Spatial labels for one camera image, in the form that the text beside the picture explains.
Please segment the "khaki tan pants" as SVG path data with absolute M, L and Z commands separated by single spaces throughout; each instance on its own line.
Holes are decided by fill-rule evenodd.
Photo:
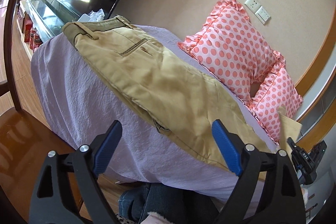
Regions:
M 211 133 L 217 119 L 244 143 L 268 151 L 220 81 L 126 18 L 70 22 L 63 34 L 124 104 L 195 159 L 227 169 Z

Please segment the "white wall power socket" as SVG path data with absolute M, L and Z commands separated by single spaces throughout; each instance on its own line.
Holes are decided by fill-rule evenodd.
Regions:
M 248 9 L 250 9 L 254 14 L 258 11 L 258 9 L 260 9 L 261 4 L 258 0 L 246 0 L 244 2 L 244 5 L 246 5 L 246 7 Z

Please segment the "crumpled clear plastic bag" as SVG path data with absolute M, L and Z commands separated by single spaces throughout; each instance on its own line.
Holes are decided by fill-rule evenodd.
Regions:
M 99 9 L 98 11 L 91 11 L 89 14 L 89 22 L 99 22 L 104 20 L 105 13 L 103 9 Z

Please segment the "dark blue jeans leg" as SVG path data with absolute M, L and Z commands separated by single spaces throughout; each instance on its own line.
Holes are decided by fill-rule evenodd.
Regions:
M 213 223 L 219 215 L 209 196 L 159 183 L 123 192 L 118 210 L 133 223 Z

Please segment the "glass-top TV stand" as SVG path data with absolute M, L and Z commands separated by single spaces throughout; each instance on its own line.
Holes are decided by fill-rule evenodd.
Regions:
M 58 0 L 20 0 L 19 3 L 43 43 L 60 34 L 64 24 L 80 17 Z

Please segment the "lavender bed sheet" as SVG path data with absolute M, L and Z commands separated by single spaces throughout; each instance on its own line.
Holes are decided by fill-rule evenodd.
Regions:
M 225 201 L 237 176 L 179 148 L 141 119 L 92 71 L 64 34 L 43 43 L 31 59 L 31 74 L 51 130 L 70 146 L 89 144 L 113 121 L 120 140 L 106 175 L 121 182 L 160 182 Z

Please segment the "pink polka dot pillow right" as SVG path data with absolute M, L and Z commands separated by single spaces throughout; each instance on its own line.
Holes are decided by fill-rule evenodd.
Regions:
M 280 116 L 278 108 L 284 107 L 289 118 L 293 118 L 303 103 L 285 64 L 278 61 L 269 71 L 248 105 L 249 111 L 259 120 L 270 139 L 280 140 Z

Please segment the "white wall light switch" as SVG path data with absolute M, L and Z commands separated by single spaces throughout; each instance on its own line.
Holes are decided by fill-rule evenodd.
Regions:
M 264 9 L 263 6 L 259 7 L 259 9 L 255 12 L 255 15 L 263 25 L 266 25 L 271 19 L 270 14 L 266 11 L 266 9 Z

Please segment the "pink polka dot pillow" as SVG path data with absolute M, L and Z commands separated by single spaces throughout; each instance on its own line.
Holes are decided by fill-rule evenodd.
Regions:
M 251 86 L 261 83 L 282 60 L 281 53 L 252 26 L 237 0 L 218 0 L 202 29 L 186 36 L 178 46 L 245 104 L 251 101 Z
M 270 139 L 280 140 L 280 116 L 278 108 L 284 107 L 289 118 L 293 118 L 303 103 L 285 64 L 278 61 L 269 71 L 248 105 L 249 111 L 259 120 Z

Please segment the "pink polka dot pillow left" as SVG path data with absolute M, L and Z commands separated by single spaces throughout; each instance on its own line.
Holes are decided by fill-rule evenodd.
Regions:
M 202 29 L 186 36 L 178 46 L 245 104 L 251 101 L 251 86 L 261 83 L 282 60 L 281 53 L 252 26 L 237 0 L 218 0 Z

